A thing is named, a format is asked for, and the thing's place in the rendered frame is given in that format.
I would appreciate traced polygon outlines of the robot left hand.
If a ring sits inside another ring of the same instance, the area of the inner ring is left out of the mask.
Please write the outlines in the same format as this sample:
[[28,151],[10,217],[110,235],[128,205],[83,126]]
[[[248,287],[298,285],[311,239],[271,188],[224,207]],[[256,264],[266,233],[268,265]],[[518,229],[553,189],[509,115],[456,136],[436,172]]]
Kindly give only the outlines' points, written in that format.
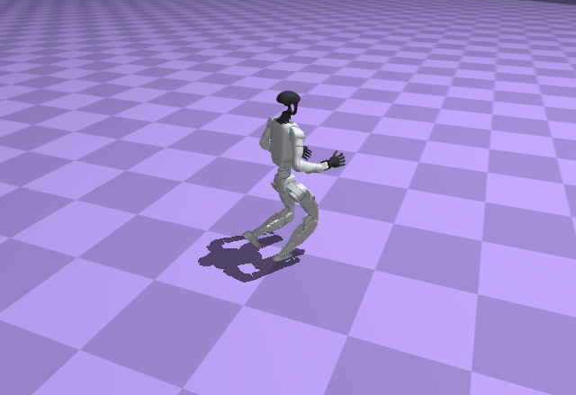
[[[305,150],[307,150],[307,151],[305,151]],[[310,151],[310,152],[308,152],[308,151]],[[306,160],[308,160],[308,158],[310,158],[310,156],[307,155],[307,154],[305,154],[305,153],[311,155],[311,150],[309,150],[308,147],[303,146],[303,156],[302,156],[302,157],[305,158]],[[305,156],[308,157],[308,158],[306,158]]]

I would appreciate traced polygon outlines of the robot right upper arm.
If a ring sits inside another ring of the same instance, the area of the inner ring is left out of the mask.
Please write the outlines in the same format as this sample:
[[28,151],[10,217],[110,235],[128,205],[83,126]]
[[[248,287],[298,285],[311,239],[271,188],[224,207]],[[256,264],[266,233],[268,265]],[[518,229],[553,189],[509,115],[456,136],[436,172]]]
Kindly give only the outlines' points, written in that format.
[[304,161],[302,160],[304,137],[302,130],[297,127],[291,127],[289,139],[292,142],[292,168],[296,172],[302,171],[299,168],[299,163]]

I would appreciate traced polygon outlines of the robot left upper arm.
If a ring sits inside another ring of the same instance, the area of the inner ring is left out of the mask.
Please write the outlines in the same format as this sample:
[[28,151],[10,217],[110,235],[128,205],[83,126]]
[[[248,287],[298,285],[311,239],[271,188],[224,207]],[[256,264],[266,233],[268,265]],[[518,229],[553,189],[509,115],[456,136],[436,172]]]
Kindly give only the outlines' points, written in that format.
[[268,149],[271,148],[271,142],[270,142],[270,139],[271,139],[271,123],[272,123],[272,121],[273,121],[274,118],[276,118],[276,117],[270,117],[270,118],[268,119],[267,125],[266,125],[266,127],[265,127],[265,131],[264,131],[264,133],[263,133],[263,135],[262,135],[262,137],[261,137],[261,140],[260,140],[260,142],[259,142],[261,148],[264,149],[264,150],[268,150]]

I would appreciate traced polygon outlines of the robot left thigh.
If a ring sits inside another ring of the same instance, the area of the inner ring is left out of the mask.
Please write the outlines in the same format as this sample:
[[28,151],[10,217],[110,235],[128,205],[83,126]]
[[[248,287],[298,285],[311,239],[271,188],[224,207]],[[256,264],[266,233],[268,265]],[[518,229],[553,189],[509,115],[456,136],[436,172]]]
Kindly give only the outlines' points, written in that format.
[[291,222],[294,218],[295,201],[289,196],[289,194],[281,193],[277,190],[275,186],[275,180],[271,182],[271,185],[277,192],[279,192],[279,196],[285,206],[285,209],[282,211],[280,216],[283,218],[284,222]]

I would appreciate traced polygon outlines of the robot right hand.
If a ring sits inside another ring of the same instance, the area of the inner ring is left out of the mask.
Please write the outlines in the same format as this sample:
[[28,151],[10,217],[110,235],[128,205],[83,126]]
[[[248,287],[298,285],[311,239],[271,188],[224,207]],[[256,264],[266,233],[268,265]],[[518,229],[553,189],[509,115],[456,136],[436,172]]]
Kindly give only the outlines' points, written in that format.
[[[345,157],[341,157],[341,156],[343,156],[343,153],[341,153],[340,155],[336,156],[337,152],[338,152],[338,151],[336,150],[335,153],[334,153],[334,155],[333,155],[329,160],[324,160],[324,161],[321,161],[320,163],[328,162],[328,169],[330,169],[331,167],[344,166],[345,164],[340,164],[340,163],[343,163],[343,162],[345,162],[346,160],[345,160],[345,159],[342,160],[342,161],[340,161],[340,160],[343,159],[343,158],[345,158]],[[341,158],[339,158],[339,157],[341,157]],[[325,170],[328,170],[328,169],[325,169]],[[323,171],[325,171],[325,170],[323,170]]]

